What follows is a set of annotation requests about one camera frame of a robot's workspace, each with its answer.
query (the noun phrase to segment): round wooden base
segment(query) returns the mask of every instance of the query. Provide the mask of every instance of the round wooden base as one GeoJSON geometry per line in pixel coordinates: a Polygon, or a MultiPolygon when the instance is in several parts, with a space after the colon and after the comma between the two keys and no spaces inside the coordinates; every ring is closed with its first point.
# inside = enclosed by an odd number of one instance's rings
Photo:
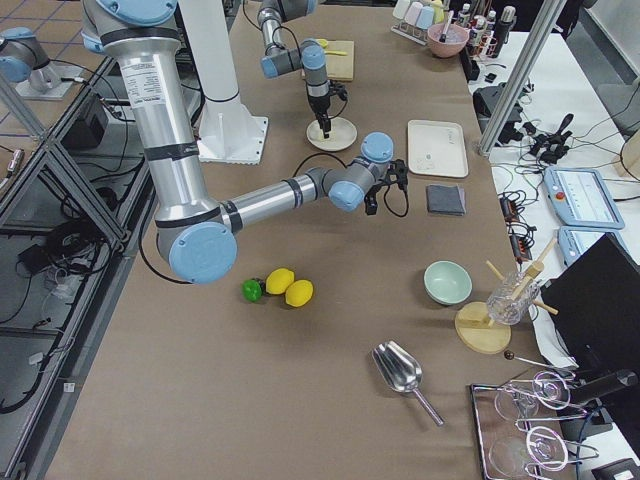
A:
{"type": "Polygon", "coordinates": [[[489,355],[500,353],[511,341],[511,327],[493,322],[491,326],[480,322],[488,317],[484,302],[471,302],[456,314],[456,332],[471,350],[489,355]]]}

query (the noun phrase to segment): white table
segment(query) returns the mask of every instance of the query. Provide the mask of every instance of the white table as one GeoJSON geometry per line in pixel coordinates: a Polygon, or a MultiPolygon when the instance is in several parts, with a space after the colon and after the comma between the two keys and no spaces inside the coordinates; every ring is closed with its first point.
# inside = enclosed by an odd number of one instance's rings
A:
{"type": "MultiPolygon", "coordinates": [[[[474,91],[477,88],[489,86],[490,84],[484,80],[487,73],[495,73],[497,75],[492,85],[506,81],[526,41],[527,35],[527,33],[512,32],[509,43],[504,46],[499,58],[481,62],[478,80],[470,82],[470,89],[474,91]]],[[[551,35],[547,40],[530,74],[530,83],[534,85],[534,91],[530,94],[530,104],[523,105],[523,118],[525,119],[524,121],[527,119],[534,121],[534,124],[540,130],[555,132],[564,116],[567,113],[573,113],[574,119],[568,129],[573,132],[574,136],[580,137],[585,135],[593,125],[609,117],[564,39],[558,34],[551,35]]],[[[599,124],[581,140],[598,142],[615,133],[613,136],[598,143],[598,145],[604,149],[611,150],[611,152],[619,152],[624,140],[617,132],[618,130],[613,121],[608,119],[599,124]]],[[[493,175],[498,193],[505,190],[522,189],[529,196],[534,197],[534,190],[521,175],[514,172],[515,168],[513,166],[522,153],[528,151],[526,144],[526,139],[523,141],[524,147],[521,147],[519,142],[513,141],[507,147],[494,148],[491,151],[489,161],[495,166],[493,175]]],[[[574,147],[580,145],[581,142],[579,141],[573,143],[574,147]]],[[[571,168],[592,168],[618,160],[616,154],[607,152],[602,148],[584,145],[575,150],[571,149],[558,162],[558,165],[571,168]]],[[[638,183],[615,181],[629,180],[629,177],[620,177],[613,165],[603,166],[598,168],[598,171],[605,178],[605,183],[613,198],[627,198],[640,194],[640,185],[638,183]]],[[[542,179],[541,176],[529,176],[529,178],[534,185],[542,179]]],[[[536,258],[545,245],[557,235],[558,227],[562,225],[547,198],[544,186],[540,186],[539,192],[539,201],[527,206],[523,214],[527,223],[535,225],[538,229],[535,232],[535,245],[531,249],[533,258],[536,258]]],[[[640,208],[638,207],[638,200],[617,203],[617,206],[626,224],[625,228],[620,232],[621,236],[633,259],[639,262],[640,242],[637,239],[640,233],[640,208]]],[[[543,281],[558,277],[566,268],[558,247],[546,257],[544,263],[545,270],[540,277],[543,281]]],[[[557,343],[555,331],[546,312],[540,312],[540,316],[535,322],[535,328],[541,353],[556,365],[568,364],[568,359],[555,346],[557,343]]],[[[592,479],[593,476],[590,473],[592,468],[621,458],[634,458],[637,464],[640,463],[615,425],[612,431],[590,437],[586,443],[598,448],[600,457],[584,462],[581,469],[581,479],[592,479]]]]}

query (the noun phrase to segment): yellow lemon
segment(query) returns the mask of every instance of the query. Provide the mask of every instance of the yellow lemon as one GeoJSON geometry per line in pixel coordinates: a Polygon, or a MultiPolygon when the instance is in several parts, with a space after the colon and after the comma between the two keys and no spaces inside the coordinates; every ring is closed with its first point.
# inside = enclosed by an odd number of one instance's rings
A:
{"type": "Polygon", "coordinates": [[[278,268],[267,277],[267,293],[282,295],[295,280],[294,273],[288,268],[278,268]]]}
{"type": "Polygon", "coordinates": [[[313,283],[309,280],[298,280],[287,288],[284,301],[292,307],[301,307],[313,296],[313,283]]]}

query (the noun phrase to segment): white tray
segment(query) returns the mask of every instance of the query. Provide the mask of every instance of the white tray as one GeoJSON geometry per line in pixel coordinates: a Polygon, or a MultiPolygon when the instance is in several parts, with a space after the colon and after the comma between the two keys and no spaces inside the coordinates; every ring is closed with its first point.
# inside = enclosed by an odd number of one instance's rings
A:
{"type": "Polygon", "coordinates": [[[457,123],[411,120],[407,137],[411,172],[455,178],[469,174],[464,135],[457,123]]]}

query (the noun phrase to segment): brown table surface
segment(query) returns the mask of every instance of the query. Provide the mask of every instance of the brown table surface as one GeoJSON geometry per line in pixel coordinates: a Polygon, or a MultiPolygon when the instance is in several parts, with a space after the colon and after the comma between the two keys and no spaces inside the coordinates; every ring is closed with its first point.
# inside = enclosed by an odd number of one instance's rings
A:
{"type": "MultiPolygon", "coordinates": [[[[252,4],[248,11],[254,18],[252,4]]],[[[235,23],[243,102],[271,123],[259,166],[203,166],[219,199],[286,178],[315,152],[304,138],[312,114],[299,74],[262,78],[261,36],[241,15],[235,23]]],[[[411,175],[407,218],[391,216],[381,198],[375,217],[327,200],[305,206],[241,232],[236,265],[214,284],[172,285],[136,260],[46,478],[479,477],[467,386],[502,383],[523,366],[467,349],[453,325],[457,308],[433,302],[422,277],[436,260],[456,261],[473,280],[470,300],[485,300],[496,286],[485,259],[503,271],[513,260],[490,167],[473,150],[480,131],[458,60],[433,58],[392,24],[390,9],[320,6],[289,26],[300,40],[355,41],[344,116],[359,141],[387,132],[404,158],[409,120],[463,126],[467,215],[427,214],[425,186],[451,182],[411,175]],[[278,267],[314,283],[309,304],[243,300],[243,280],[278,267]],[[383,383],[370,350],[389,339],[421,362],[423,392],[444,427],[383,383]]],[[[398,191],[389,201],[402,209],[398,191]]],[[[154,235],[145,245],[159,264],[154,235]]],[[[513,330],[511,348],[537,356],[531,326],[513,330]]]]}

